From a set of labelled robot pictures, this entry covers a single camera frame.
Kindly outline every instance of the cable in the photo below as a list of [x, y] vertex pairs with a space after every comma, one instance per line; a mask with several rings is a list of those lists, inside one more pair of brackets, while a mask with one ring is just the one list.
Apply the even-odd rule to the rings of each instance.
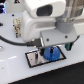
[[27, 42], [27, 43], [17, 43], [17, 42], [13, 42], [10, 41], [2, 36], [0, 36], [0, 40], [12, 44], [12, 45], [16, 45], [16, 46], [35, 46], [35, 47], [42, 47], [41, 45], [41, 40], [40, 39], [34, 39], [33, 41]]
[[28, 43], [17, 43], [17, 42], [13, 42], [13, 41], [10, 41], [2, 36], [0, 36], [0, 39], [6, 43], [9, 43], [9, 44], [12, 44], [12, 45], [17, 45], [17, 46], [27, 46]]

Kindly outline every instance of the black cable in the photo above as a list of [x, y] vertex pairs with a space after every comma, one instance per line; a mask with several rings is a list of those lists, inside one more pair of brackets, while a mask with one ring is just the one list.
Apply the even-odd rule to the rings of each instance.
[[41, 40], [38, 38], [38, 39], [34, 39], [34, 41], [30, 41], [30, 42], [27, 42], [27, 43], [17, 43], [17, 42], [13, 42], [13, 41], [10, 41], [2, 36], [0, 36], [0, 40], [6, 42], [6, 43], [9, 43], [9, 44], [12, 44], [12, 45], [16, 45], [16, 46], [33, 46], [33, 47], [42, 47], [42, 44], [41, 44]]
[[9, 44], [12, 44], [12, 45], [17, 45], [17, 46], [30, 46], [28, 44], [30, 44], [30, 42], [28, 43], [17, 43], [17, 42], [13, 42], [13, 41], [10, 41], [2, 36], [0, 36], [0, 39], [6, 43], [9, 43]]

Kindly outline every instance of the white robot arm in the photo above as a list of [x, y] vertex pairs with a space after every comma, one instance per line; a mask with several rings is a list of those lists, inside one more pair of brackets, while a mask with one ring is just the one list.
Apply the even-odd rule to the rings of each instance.
[[26, 11], [22, 17], [21, 34], [25, 42], [41, 38], [44, 47], [48, 47], [74, 42], [77, 39], [74, 21], [82, 14], [83, 0], [46, 0], [46, 2], [24, 0], [24, 2]]

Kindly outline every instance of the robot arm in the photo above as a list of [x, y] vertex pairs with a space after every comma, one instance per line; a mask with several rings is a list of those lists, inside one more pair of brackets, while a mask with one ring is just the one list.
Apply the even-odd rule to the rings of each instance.
[[[82, 14], [84, 0], [24, 1], [26, 11], [22, 17], [21, 33], [25, 42], [41, 38], [44, 45], [42, 47], [48, 47], [74, 42], [77, 39], [74, 21]], [[40, 27], [44, 22], [47, 24], [53, 22], [54, 24], [51, 27], [48, 25]]]

